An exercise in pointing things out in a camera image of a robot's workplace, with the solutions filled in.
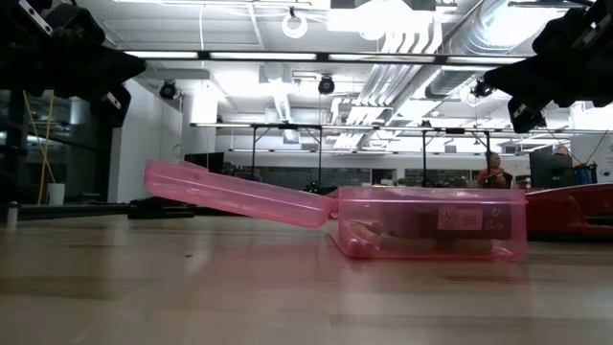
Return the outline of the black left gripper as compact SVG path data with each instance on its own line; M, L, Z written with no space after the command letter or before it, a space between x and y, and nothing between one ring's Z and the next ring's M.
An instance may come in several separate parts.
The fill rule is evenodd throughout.
M125 82L146 69L144 59L108 47L75 0L0 0L0 89L80 98L121 127L130 106Z

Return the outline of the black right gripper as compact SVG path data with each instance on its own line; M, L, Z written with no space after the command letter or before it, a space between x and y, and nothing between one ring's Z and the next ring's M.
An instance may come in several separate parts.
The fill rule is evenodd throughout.
M613 0L569 0L581 5L550 20L534 39L534 56L486 72L485 84L511 95L513 130L545 125L550 103L568 107L613 102Z

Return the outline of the yellow green crayon box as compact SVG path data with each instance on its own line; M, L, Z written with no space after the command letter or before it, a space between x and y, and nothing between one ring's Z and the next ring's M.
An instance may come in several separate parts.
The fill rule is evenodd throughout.
M393 204L379 211L374 228L414 240L508 240L512 215L507 205Z

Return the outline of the pink translucent plastic box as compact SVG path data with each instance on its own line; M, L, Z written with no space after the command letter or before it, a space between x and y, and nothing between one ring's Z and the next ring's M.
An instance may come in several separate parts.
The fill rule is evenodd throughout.
M154 196L295 226L319 228L336 218L330 235L345 256L347 241L357 239L350 229L353 222L380 235L381 246L373 259L512 261L523 256L528 247L527 199L521 190L344 186L329 195L316 195L210 172L185 161L172 164L156 160L147 161L144 184ZM510 206L512 238L414 240L374 228L384 206L423 203Z

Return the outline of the yellow marker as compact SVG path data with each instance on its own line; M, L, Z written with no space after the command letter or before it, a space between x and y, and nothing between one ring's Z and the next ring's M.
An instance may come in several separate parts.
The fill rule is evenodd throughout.
M353 235L361 242L372 246L381 246L381 237L379 234L371 230L367 225L353 222L350 225Z

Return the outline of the black computer monitor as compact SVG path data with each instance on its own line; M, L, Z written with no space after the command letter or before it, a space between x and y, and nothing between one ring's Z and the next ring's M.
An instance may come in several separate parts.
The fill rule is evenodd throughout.
M556 189L574 185L574 167L568 155L532 152L530 169L533 188Z

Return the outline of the person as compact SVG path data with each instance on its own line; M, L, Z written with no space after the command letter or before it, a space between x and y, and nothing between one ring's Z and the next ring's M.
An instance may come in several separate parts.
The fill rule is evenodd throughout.
M500 156L495 152L486 154L487 167L478 174L476 184L480 189L509 189L513 176L501 166Z

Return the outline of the white bucket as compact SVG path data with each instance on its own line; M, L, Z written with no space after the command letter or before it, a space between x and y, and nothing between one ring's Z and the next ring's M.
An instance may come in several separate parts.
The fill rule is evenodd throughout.
M49 183L46 192L47 205L62 206L64 204L65 185L63 183Z

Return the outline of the red marker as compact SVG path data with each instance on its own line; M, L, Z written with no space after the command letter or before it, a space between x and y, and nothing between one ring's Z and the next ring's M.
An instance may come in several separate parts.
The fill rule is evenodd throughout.
M613 242L613 183L526 193L529 241Z

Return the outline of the black background rig frame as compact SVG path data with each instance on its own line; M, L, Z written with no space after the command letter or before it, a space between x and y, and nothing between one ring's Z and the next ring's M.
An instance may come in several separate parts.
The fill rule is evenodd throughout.
M402 174L405 169L421 170L474 170L483 165L494 152L491 133L460 127L406 127L408 137L394 137L385 147L330 149L325 147L324 128L304 126L304 130L317 132L313 136L310 149L260 148L258 142L265 136L253 128L251 147L246 151L251 155L250 165L258 162L275 167L315 167L335 169L393 170ZM467 151L446 152L443 139L455 143L471 137L477 142Z

